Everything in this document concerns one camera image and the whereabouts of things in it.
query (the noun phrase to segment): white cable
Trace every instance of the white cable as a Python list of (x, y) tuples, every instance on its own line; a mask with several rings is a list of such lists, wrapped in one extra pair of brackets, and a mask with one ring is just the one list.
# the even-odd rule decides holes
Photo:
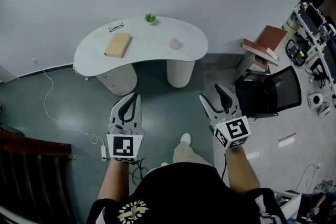
[[(43, 70), (42, 68), (40, 68), (40, 69), (43, 71), (44, 75), (46, 75), (46, 77), (47, 77), (48, 79), (50, 79), (51, 82), (53, 83), (52, 86), (51, 86), (51, 89), (48, 91), (46, 97), (44, 98), (44, 110), (46, 111), (47, 116), (48, 116), (51, 120), (53, 120), (53, 121), (57, 122), (59, 125), (61, 125), (61, 123), (60, 123), (59, 121), (55, 120), (54, 118), (52, 118), (52, 117), (49, 115), (49, 113), (48, 113), (48, 111), (47, 111), (47, 107), (46, 107), (46, 101), (47, 101), (48, 95), (51, 93), (51, 91), (52, 91), (53, 88), (54, 88), (54, 80), (53, 80), (51, 77), (49, 77), (49, 76), (44, 72), (44, 70)], [(64, 130), (67, 130), (67, 131), (80, 132), (80, 133), (82, 133), (82, 134), (93, 135), (92, 140), (91, 140), (92, 143), (93, 143), (93, 145), (97, 145), (98, 142), (99, 142), (99, 139), (101, 139), (101, 141), (102, 141), (102, 143), (103, 143), (103, 146), (105, 146), (103, 138), (101, 138), (101, 137), (98, 136), (98, 135), (91, 134), (91, 133), (85, 133), (85, 132), (83, 132), (83, 131), (81, 131), (81, 130), (72, 130), (72, 129), (63, 128), (62, 126), (61, 126), (61, 128), (64, 129)]]

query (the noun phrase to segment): potted plant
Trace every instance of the potted plant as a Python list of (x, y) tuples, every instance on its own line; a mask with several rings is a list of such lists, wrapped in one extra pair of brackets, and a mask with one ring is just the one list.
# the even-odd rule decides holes
[(152, 14), (148, 13), (146, 14), (144, 19), (147, 23), (149, 23), (150, 25), (153, 25), (156, 21), (156, 16), (153, 16)]

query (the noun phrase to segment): shoe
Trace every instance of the shoe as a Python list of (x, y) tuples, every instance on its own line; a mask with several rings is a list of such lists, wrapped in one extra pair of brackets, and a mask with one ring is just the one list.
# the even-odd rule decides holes
[(313, 71), (311, 71), (309, 68), (306, 68), (305, 72), (307, 72), (309, 75), (313, 74)]
[(190, 146), (190, 144), (191, 144), (190, 133), (183, 134), (182, 137), (181, 137), (181, 142), (186, 142), (188, 144), (188, 146)]

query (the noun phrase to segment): yellow book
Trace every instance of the yellow book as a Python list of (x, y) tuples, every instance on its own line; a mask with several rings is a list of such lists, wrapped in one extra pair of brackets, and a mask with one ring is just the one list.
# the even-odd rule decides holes
[(115, 33), (104, 54), (110, 57), (122, 58), (130, 39), (130, 34)]

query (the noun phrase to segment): curved desk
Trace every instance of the curved desk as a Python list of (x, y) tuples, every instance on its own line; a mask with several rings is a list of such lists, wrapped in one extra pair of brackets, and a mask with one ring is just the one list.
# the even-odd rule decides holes
[[(181, 88), (189, 83), (195, 60), (208, 50), (205, 34), (196, 26), (181, 20), (157, 17), (156, 25), (149, 25), (143, 17), (117, 20), (91, 32), (79, 44), (74, 67), (83, 76), (97, 78), (116, 95), (132, 92), (138, 78), (132, 63), (148, 60), (167, 60), (168, 82)], [(110, 32), (108, 27), (123, 23)], [(123, 58), (104, 55), (114, 33), (129, 33), (131, 41)], [(169, 47), (172, 38), (181, 43), (178, 50)]]

